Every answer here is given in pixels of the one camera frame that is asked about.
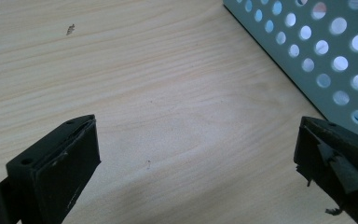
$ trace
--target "light wood surface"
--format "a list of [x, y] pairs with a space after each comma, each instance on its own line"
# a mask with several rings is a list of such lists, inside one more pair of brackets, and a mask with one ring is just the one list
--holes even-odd
[[0, 180], [87, 114], [103, 162], [66, 224], [353, 223], [293, 163], [320, 115], [221, 0], [0, 1]]

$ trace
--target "clamp jaw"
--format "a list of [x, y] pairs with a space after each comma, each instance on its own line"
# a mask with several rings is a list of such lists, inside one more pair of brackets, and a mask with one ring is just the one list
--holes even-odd
[[60, 224], [100, 163], [93, 115], [71, 119], [7, 164], [0, 224]]
[[335, 123], [303, 117], [296, 144], [297, 171], [313, 180], [358, 223], [358, 135]]

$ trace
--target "wooden table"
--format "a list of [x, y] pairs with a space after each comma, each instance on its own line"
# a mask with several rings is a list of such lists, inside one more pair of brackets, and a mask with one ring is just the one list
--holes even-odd
[[293, 163], [320, 115], [221, 0], [0, 1], [0, 181], [87, 114], [103, 162], [64, 223], [353, 223]]

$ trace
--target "metal mesh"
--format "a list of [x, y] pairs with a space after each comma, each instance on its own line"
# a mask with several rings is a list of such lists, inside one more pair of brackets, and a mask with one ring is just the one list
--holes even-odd
[[224, 0], [324, 116], [358, 133], [358, 0]]

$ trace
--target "small debris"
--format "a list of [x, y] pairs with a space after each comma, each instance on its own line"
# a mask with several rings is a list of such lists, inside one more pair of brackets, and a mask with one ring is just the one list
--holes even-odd
[[75, 25], [72, 24], [71, 26], [69, 26], [68, 31], [66, 32], [66, 35], [71, 34], [74, 30], [75, 30]]

